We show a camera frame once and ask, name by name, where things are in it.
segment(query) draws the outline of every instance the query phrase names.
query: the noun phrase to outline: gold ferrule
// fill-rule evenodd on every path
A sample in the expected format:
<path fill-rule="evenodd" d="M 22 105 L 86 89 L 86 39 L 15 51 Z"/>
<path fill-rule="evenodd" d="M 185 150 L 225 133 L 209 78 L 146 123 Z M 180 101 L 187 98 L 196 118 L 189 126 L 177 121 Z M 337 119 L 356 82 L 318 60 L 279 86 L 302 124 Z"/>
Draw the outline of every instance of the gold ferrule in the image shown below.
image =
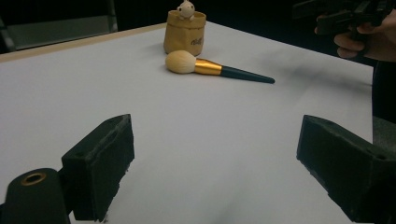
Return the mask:
<path fill-rule="evenodd" d="M 212 63 L 206 59 L 196 59 L 194 72 L 203 75 L 219 76 L 221 73 L 221 65 Z"/>

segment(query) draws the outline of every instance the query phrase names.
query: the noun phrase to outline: black brush handle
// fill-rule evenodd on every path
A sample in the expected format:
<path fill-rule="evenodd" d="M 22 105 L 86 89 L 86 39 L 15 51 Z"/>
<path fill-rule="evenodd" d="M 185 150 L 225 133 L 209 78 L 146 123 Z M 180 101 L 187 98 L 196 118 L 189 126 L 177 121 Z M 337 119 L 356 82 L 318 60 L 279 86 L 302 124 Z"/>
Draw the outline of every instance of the black brush handle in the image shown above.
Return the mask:
<path fill-rule="evenodd" d="M 247 71 L 243 71 L 243 70 L 228 67 L 228 66 L 221 67 L 220 76 L 248 80 L 248 81 L 275 83 L 275 80 L 271 77 L 260 76 L 260 75 L 254 74 L 254 73 L 249 73 Z"/>

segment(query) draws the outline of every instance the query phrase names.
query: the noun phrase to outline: white table surface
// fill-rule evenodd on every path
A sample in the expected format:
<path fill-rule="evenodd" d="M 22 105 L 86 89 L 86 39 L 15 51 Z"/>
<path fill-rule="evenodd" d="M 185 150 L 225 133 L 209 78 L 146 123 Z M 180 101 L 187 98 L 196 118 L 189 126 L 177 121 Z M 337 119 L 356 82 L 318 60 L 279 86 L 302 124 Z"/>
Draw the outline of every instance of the white table surface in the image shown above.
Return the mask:
<path fill-rule="evenodd" d="M 304 114 L 372 141 L 373 68 L 208 22 L 199 57 L 276 84 L 176 75 L 164 32 L 0 63 L 1 197 L 18 175 L 59 170 L 102 121 L 131 114 L 135 159 L 109 223 L 351 223 L 296 149 Z"/>

